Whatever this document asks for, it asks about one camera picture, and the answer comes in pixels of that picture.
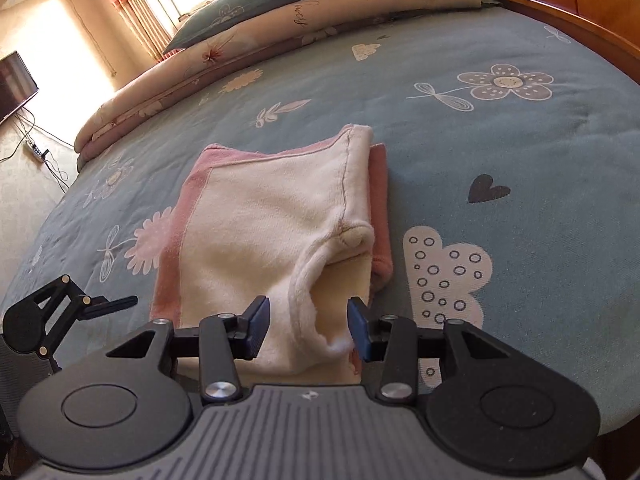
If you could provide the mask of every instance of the ribbed gray surface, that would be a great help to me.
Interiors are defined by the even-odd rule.
[[[17,354],[0,336],[0,406],[14,436],[18,436],[15,413],[24,394],[52,374],[51,364],[36,354]]]
[[[86,475],[33,469],[27,480]],[[461,465],[425,435],[413,412],[387,408],[360,386],[256,386],[245,401],[209,408],[156,462],[96,480],[445,480],[498,478]],[[581,470],[553,479],[584,479]]]

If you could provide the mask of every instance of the cloud-shaped print with circles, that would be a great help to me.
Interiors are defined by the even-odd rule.
[[[482,328],[482,306],[471,293],[491,278],[489,254],[471,244],[443,247],[436,229],[424,225],[409,229],[402,244],[416,324],[442,329],[447,319],[459,318]],[[420,374],[427,386],[442,381],[437,359],[421,359]]]

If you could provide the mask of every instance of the silver bolt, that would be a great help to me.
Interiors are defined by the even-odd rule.
[[[207,386],[204,392],[212,399],[228,399],[236,393],[237,390],[238,389],[231,383],[227,383],[226,381],[216,381],[215,383],[211,383]]]
[[[380,393],[387,399],[406,399],[414,390],[404,383],[389,383],[380,388]]]

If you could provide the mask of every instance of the floral bedsheet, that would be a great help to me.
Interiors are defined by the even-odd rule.
[[[587,388],[603,431],[640,413],[640,88],[502,8],[316,41],[211,84],[91,160],[2,310],[66,272],[133,310],[78,322],[61,365],[147,321],[180,186],[211,143],[274,153],[372,126],[395,275],[376,313],[461,317]],[[436,363],[420,366],[436,385]]]

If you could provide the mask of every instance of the television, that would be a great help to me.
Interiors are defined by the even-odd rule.
[[[38,86],[17,52],[0,59],[0,124],[38,93]]]

